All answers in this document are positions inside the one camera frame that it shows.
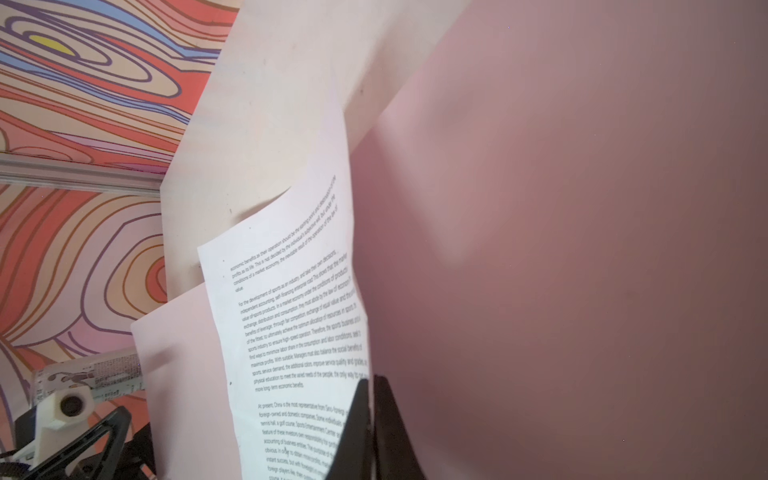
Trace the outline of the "pink paper folder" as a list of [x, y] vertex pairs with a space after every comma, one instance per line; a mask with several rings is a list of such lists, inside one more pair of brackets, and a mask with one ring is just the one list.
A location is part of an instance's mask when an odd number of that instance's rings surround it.
[[237, 479], [198, 248], [345, 106], [374, 371], [430, 479], [767, 475], [763, 1], [245, 1], [136, 326], [163, 479]]

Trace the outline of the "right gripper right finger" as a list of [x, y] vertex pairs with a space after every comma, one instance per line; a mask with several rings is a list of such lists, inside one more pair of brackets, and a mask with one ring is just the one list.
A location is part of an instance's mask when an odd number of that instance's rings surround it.
[[425, 480], [388, 379], [374, 376], [374, 454], [378, 480]]

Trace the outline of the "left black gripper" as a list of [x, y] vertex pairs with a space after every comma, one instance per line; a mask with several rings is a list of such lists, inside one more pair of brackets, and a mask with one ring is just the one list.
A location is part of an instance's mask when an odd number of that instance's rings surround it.
[[[157, 479], [150, 423], [125, 443], [131, 421], [130, 412], [125, 407], [117, 407], [51, 457], [31, 467], [23, 479]], [[102, 438], [106, 438], [106, 443], [101, 454], [80, 461], [68, 474], [66, 469]]]

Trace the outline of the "printed paper sheet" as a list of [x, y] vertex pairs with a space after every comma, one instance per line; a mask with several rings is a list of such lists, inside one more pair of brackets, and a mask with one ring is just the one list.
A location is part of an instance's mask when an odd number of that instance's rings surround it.
[[198, 250], [246, 479], [331, 467], [370, 373], [353, 233], [346, 127], [331, 106], [301, 178]]

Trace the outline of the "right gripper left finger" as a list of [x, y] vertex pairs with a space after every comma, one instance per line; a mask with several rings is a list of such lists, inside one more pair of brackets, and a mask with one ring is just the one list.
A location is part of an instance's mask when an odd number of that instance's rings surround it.
[[371, 480], [373, 429], [369, 380], [358, 382], [326, 480]]

